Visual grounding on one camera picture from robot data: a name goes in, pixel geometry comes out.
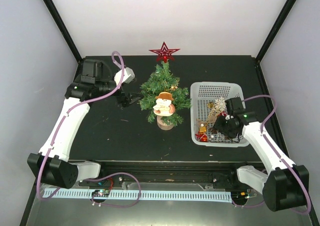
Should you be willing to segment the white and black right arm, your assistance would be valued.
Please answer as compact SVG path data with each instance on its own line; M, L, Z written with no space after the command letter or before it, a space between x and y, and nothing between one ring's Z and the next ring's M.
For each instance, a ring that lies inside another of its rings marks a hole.
M240 97L225 101L226 116L219 116L214 129L228 138L242 136L261 159L265 173L253 166L241 166L227 175L232 187L250 186L263 196L271 211L291 209L299 214L308 214L312 203L308 191L309 171L304 165L296 165L275 143L259 122L255 112L243 106Z

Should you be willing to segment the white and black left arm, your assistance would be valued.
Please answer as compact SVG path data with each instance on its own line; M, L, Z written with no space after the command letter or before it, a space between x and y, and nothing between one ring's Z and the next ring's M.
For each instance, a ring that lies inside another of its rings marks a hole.
M90 179L95 185L107 181L107 172L93 161L70 163L70 151L77 131L88 114L91 104L116 96L122 106L129 106L141 98L136 93L125 93L122 84L130 83L135 74L118 62L119 71L113 73L102 60L85 59L79 74L67 87L60 116L45 144L38 153L28 156L27 164L37 184L45 183L60 188L71 188L78 181Z

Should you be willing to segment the wooden santa ornament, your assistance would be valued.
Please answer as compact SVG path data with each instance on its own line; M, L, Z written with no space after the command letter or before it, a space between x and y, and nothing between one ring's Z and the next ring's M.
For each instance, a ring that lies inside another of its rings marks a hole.
M156 104L153 106L153 112L157 116L169 117L176 111L173 105L173 96L169 92L161 92L156 96Z

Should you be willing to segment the small green christmas tree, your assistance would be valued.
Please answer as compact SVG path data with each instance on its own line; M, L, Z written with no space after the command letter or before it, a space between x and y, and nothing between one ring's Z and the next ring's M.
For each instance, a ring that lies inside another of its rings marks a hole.
M179 86L180 78L170 69L169 62L156 65L148 80L141 84L139 100L141 110L147 110L147 121L156 119L167 126L178 126L184 119L178 114L182 109L191 108L191 99L187 87Z

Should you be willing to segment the red star tree topper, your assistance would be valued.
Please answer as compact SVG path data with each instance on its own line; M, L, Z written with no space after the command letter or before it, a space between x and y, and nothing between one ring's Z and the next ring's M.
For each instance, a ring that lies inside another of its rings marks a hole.
M175 52L178 52L180 48L177 49L170 49L165 42L163 42L160 49L150 49L149 51L152 53L157 54L156 61L164 61L165 63L168 62L168 60L174 61L173 54Z

